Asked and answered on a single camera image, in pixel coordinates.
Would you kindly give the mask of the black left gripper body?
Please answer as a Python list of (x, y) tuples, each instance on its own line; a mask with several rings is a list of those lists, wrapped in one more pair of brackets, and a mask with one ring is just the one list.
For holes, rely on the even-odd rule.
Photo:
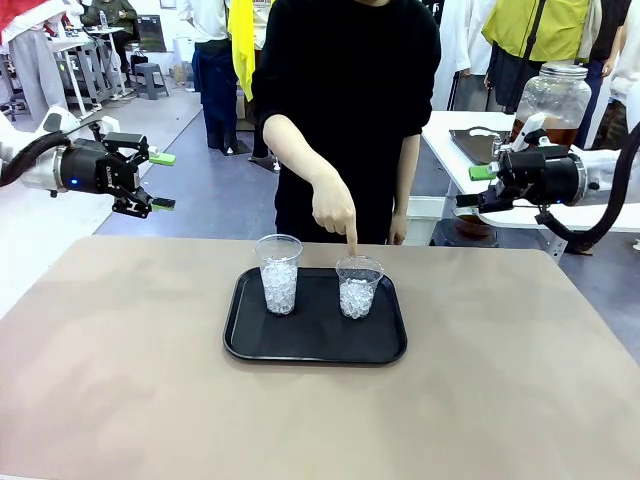
[(70, 144), (59, 162), (61, 185), (91, 194), (123, 194), (140, 188), (139, 165), (127, 162), (132, 150), (111, 153), (101, 141), (79, 139)]

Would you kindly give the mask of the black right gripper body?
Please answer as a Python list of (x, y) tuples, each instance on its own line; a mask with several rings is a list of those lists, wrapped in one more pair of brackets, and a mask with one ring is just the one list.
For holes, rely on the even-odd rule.
[(498, 162), (496, 196), (532, 205), (569, 205), (579, 190), (579, 157), (564, 148), (530, 148), (507, 152)]

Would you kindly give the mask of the person's left hand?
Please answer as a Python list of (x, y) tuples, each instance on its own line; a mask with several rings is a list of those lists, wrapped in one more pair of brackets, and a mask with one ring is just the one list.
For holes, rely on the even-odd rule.
[(402, 245), (407, 236), (408, 220), (405, 214), (394, 214), (392, 216), (389, 237), (389, 245)]

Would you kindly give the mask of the person's right hand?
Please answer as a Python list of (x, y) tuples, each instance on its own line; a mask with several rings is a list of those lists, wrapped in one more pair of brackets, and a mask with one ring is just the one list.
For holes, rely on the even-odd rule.
[(351, 193), (338, 175), (330, 175), (312, 183), (312, 215), (327, 232), (344, 236), (348, 254), (358, 253), (356, 208)]

